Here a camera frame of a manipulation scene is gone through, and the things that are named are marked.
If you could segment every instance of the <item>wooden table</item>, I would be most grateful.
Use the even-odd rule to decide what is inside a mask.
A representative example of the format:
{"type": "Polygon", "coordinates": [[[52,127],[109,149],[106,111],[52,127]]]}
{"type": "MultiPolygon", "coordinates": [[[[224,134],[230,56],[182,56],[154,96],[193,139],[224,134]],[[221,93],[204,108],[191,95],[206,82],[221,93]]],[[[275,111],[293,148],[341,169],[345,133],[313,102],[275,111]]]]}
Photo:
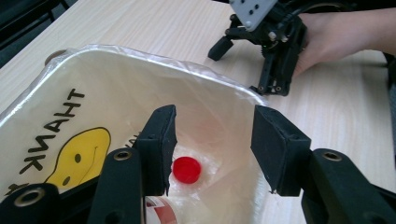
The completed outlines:
{"type": "MultiPolygon", "coordinates": [[[[229,26],[231,14],[228,5],[208,0],[79,0],[0,70],[0,111],[39,75],[52,52],[88,44],[199,63],[243,85],[256,85],[264,61],[260,47],[235,41],[220,61],[206,56],[229,26]]],[[[395,191],[384,64],[381,53],[363,51],[316,65],[293,80],[289,96],[267,99],[312,139],[312,149],[342,151],[370,182],[395,191]]],[[[304,222],[300,200],[282,198],[268,206],[262,223],[292,220],[304,222]]]]}

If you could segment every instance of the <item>plastic bag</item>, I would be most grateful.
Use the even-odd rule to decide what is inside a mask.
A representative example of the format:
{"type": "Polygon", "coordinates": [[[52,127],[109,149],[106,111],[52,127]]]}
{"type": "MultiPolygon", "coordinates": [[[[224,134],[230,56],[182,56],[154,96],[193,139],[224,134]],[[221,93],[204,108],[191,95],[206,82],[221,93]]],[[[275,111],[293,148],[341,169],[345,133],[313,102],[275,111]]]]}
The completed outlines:
{"type": "Polygon", "coordinates": [[[69,49],[0,117],[0,190],[49,182],[60,190],[100,174],[152,111],[177,107],[174,158],[202,165],[191,185],[170,176],[178,223],[255,223],[268,187],[250,150],[255,92],[194,63],[115,46],[69,49]]]}

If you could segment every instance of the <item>smiley face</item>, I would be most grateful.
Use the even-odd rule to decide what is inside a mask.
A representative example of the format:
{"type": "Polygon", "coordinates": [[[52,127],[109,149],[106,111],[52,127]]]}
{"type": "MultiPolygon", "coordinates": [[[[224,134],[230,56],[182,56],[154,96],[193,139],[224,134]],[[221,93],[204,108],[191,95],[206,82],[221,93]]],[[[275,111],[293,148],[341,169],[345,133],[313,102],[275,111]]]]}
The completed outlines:
{"type": "Polygon", "coordinates": [[[46,182],[58,189],[71,189],[98,176],[109,146],[110,133],[105,128],[90,129],[73,136],[62,147],[55,170],[46,182]]]}

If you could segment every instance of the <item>bottle cap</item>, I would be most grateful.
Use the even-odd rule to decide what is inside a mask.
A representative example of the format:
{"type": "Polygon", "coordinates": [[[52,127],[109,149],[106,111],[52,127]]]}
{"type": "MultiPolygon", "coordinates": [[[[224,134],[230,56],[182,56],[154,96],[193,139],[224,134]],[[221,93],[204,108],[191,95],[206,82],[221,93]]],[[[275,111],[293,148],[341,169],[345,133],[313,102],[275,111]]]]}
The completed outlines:
{"type": "Polygon", "coordinates": [[[173,169],[175,178],[184,184],[195,183],[201,174],[200,163],[191,157],[180,157],[173,162],[173,169]]]}

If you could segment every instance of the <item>human hand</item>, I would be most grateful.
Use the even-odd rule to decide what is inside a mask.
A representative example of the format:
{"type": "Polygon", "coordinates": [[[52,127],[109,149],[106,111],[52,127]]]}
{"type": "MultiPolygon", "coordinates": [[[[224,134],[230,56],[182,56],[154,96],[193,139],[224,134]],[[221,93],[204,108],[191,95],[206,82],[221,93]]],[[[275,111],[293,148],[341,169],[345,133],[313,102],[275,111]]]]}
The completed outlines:
{"type": "Polygon", "coordinates": [[[396,54],[396,8],[357,12],[301,14],[307,45],[294,76],[316,63],[335,61],[363,49],[396,54]]]}
{"type": "Polygon", "coordinates": [[[364,31],[348,13],[301,14],[300,18],[307,27],[307,37],[294,76],[316,63],[342,59],[364,46],[364,31]]]}

